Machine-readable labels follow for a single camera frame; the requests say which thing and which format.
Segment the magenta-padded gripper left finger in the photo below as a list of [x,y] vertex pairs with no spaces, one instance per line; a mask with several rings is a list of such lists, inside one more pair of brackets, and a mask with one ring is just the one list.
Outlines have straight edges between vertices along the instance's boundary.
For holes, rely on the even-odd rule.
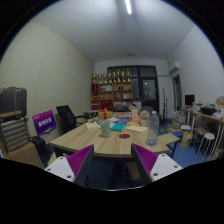
[[59,156],[45,171],[83,186],[93,157],[94,145],[89,145],[70,156]]

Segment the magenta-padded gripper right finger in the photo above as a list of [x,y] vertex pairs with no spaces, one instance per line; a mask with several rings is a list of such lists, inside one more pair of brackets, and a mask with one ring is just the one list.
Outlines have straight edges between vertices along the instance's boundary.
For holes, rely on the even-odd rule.
[[131,144],[131,154],[144,185],[182,169],[182,167],[167,154],[162,153],[157,155],[134,143]]

